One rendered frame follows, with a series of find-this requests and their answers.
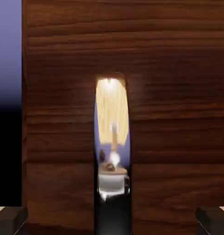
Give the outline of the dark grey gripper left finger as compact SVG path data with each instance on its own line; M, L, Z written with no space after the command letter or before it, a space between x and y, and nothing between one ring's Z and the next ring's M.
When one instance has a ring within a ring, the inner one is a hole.
M26 207L0 207L0 235L28 235Z

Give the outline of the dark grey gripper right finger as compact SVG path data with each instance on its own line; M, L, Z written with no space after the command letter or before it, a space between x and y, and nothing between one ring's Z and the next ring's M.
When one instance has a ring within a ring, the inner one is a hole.
M196 235L224 235L224 207L198 207Z

